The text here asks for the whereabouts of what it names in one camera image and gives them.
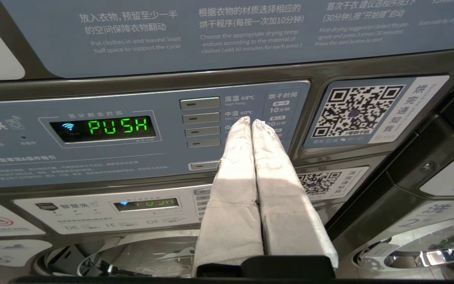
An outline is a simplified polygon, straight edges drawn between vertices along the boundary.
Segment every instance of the blue label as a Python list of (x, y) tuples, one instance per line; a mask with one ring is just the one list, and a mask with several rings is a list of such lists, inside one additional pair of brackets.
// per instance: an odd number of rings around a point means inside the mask
[(451, 0), (2, 0), (65, 77), (220, 69), (454, 49)]

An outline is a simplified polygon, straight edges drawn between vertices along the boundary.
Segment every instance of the qr code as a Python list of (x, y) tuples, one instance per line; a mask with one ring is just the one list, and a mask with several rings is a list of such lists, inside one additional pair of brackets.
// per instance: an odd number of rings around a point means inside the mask
[(370, 134), (405, 86), (332, 89), (312, 137)]
[(298, 177), (306, 194), (312, 195), (328, 192), (341, 174), (342, 172), (309, 173)]

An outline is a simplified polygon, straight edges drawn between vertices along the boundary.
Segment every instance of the washing machine control panel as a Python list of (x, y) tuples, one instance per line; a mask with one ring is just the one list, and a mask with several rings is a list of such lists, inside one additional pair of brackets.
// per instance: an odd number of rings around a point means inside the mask
[(0, 101), (0, 187), (216, 169), (230, 127), (266, 121), (288, 149), (310, 83)]
[(180, 227), (202, 221), (211, 185), (14, 200), (60, 234)]

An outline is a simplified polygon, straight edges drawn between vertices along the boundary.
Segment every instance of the display screen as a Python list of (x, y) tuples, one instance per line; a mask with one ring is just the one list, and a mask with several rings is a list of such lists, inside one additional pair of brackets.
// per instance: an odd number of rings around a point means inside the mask
[(154, 137), (149, 116), (50, 122), (64, 142)]
[(177, 198), (167, 198), (167, 199), (156, 199), (156, 200), (146, 200), (146, 201), (134, 201), (134, 202), (117, 202), (114, 203), (115, 207), (120, 211), (137, 211), (137, 210), (146, 210), (153, 208), (167, 208), (167, 207), (178, 207)]

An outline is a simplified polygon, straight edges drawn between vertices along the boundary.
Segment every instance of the laundry machine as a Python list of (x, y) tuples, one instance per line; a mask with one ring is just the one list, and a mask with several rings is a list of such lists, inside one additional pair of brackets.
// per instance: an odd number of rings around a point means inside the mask
[(246, 115), (326, 222), (454, 89), (454, 2), (345, 3), (0, 0), (0, 280), (187, 276)]
[(340, 277), (454, 279), (454, 99), (329, 233)]

